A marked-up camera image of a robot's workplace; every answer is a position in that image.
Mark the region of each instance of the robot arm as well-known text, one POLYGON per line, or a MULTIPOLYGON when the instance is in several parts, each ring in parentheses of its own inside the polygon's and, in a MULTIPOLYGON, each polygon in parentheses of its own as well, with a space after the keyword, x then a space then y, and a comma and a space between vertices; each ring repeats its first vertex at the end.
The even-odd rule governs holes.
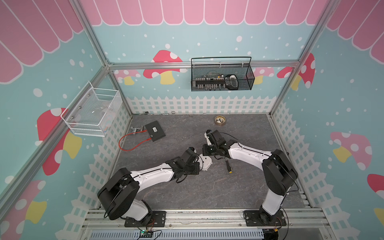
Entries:
POLYGON ((207 130, 204 136, 207 140, 203 146, 204 156, 221 155, 238 159, 263 170, 269 190, 260 210, 265 223, 274 220, 274 215, 280 210, 286 193, 298 176, 286 155, 278 149, 273 152, 262 151, 235 140, 227 142, 217 130, 207 130))
POLYGON ((198 157, 195 149, 189 147, 181 157, 157 167, 131 172, 126 168, 119 169, 97 194, 109 219, 132 218, 138 225, 146 226, 152 211, 145 202, 135 199, 136 194, 160 182, 179 179, 183 175, 198 175, 198 157))

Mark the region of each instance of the white wire basket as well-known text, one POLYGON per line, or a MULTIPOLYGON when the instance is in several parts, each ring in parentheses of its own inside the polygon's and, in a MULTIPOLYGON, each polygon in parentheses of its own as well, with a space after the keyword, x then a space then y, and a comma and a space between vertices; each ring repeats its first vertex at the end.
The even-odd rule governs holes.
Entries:
POLYGON ((63 111, 61 118, 73 134, 105 137, 122 104, 121 95, 118 90, 94 88, 90 82, 88 84, 91 88, 64 118, 64 113, 68 111, 75 98, 63 111))

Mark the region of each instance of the black mounting plate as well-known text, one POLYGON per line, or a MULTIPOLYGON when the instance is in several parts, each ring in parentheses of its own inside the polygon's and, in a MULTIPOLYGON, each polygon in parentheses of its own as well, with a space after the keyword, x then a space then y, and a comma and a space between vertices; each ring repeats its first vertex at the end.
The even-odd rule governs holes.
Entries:
MULTIPOLYGON (((153 211, 152 213, 152 218, 155 219, 155 222, 153 223, 153 227, 164 227, 165 222, 166 222, 166 216, 167 212, 166 211, 153 211)), ((133 218, 127 218, 124 223, 124 227, 136 227, 135 222, 133 222, 133 218)), ((138 227, 145 227, 137 223, 136 225, 138 227)))
POLYGON ((285 221, 283 212, 280 210, 275 214, 276 221, 271 222, 269 225, 262 224, 260 220, 260 211, 259 210, 245 210, 243 212, 243 217, 245 219, 245 222, 247 224, 247 227, 262 227, 262 226, 271 226, 271 227, 280 227, 280 221, 281 220, 281 226, 286 226, 287 222, 285 221))

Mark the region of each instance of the mesh basket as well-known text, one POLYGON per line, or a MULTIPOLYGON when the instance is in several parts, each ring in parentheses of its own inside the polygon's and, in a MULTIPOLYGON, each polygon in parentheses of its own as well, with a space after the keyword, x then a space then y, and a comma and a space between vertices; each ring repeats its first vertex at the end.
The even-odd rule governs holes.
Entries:
POLYGON ((251 57, 192 58, 191 89, 192 91, 251 90, 255 76, 250 62, 251 57))
POLYGON ((118 90, 94 88, 91 85, 70 114, 63 117, 67 108, 61 114, 61 118, 74 134, 105 137, 121 104, 122 99, 118 90), (95 90, 111 92, 113 95, 98 94, 95 90))

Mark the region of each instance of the gray marble floor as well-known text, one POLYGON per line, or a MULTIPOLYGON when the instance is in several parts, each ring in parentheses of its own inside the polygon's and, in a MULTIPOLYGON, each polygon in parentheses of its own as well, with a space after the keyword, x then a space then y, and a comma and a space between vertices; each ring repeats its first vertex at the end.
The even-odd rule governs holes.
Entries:
MULTIPOLYGON (((264 114, 225 115, 224 126, 214 124, 214 115, 141 115, 134 116, 131 126, 138 127, 158 120, 166 137, 148 141, 133 151, 122 152, 115 171, 143 170, 155 167, 181 154, 187 147, 194 147, 198 154, 206 143, 204 132, 218 129, 236 137, 240 143, 256 149, 273 151, 279 148, 271 125, 264 114)), ((147 132, 129 135, 124 143, 131 149, 149 138, 147 132)), ((262 204, 268 187, 263 172, 243 161, 229 160, 233 173, 228 173, 224 160, 213 159, 208 171, 189 175, 182 183, 163 182, 137 195, 153 209, 192 208, 258 208, 262 204)), ((283 207, 304 207, 298 192, 292 192, 283 207)))

